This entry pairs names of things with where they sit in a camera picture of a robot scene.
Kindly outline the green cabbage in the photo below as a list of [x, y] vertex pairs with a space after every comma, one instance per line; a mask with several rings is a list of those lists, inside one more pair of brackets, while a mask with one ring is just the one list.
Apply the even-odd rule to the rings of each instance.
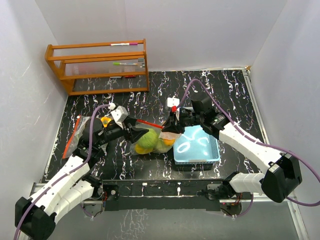
[[156, 153], [166, 153], [168, 151], [168, 146], [165, 145], [165, 143], [163, 142], [163, 139], [162, 138], [159, 138], [156, 145], [155, 145], [155, 148], [154, 148], [154, 152]]
[[146, 133], [143, 137], [141, 137], [137, 144], [143, 148], [153, 149], [158, 141], [158, 134], [157, 132], [152, 129], [148, 128], [149, 132]]

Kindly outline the orange yellow mango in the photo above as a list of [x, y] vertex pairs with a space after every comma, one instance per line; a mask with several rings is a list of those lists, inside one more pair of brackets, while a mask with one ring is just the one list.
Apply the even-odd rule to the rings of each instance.
[[172, 146], [176, 141], [175, 139], [166, 139], [166, 138], [163, 138], [162, 140], [164, 145], [166, 146]]

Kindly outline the yellow starfruit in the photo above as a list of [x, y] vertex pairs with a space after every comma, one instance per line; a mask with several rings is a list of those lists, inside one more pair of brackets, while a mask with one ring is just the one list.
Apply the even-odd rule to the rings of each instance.
[[141, 147], [140, 145], [136, 144], [134, 146], [134, 150], [138, 155], [144, 155], [144, 154], [148, 154], [150, 151], [152, 151], [151, 148], [144, 148]]

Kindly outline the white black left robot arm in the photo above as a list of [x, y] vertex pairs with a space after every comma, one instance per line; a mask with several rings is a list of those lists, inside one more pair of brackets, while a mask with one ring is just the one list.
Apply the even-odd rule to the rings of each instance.
[[21, 197], [15, 204], [14, 239], [24, 233], [33, 240], [46, 240], [59, 220], [86, 199], [103, 195], [102, 181], [90, 174], [91, 168], [104, 154], [103, 146], [124, 137], [137, 142], [148, 130], [136, 128], [135, 118], [121, 124], [103, 125], [99, 118], [90, 118], [80, 134], [77, 147], [65, 165], [51, 180], [29, 198]]

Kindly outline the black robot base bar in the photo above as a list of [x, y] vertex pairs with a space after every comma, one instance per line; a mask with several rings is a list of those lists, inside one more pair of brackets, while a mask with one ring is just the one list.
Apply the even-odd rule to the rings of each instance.
[[236, 205], [240, 211], [241, 202], [250, 200], [249, 193], [213, 193], [222, 185], [212, 179], [173, 180], [100, 180], [101, 193], [85, 205], [100, 204], [105, 211], [122, 210], [183, 210], [199, 209], [220, 211], [222, 206]]

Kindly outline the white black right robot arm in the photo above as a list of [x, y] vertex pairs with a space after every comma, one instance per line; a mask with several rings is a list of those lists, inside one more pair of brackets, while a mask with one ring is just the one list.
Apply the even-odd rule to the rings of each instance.
[[169, 117], [162, 132], [182, 134], [186, 127], [201, 126], [205, 133], [236, 149], [253, 162], [260, 173], [233, 172], [216, 188], [204, 194], [213, 199], [233, 199], [240, 193], [264, 194], [276, 203], [283, 202], [302, 183], [299, 161], [289, 153], [264, 146], [263, 143], [231, 123], [215, 110], [209, 97], [192, 100], [191, 107], [179, 107], [178, 98], [166, 99]]

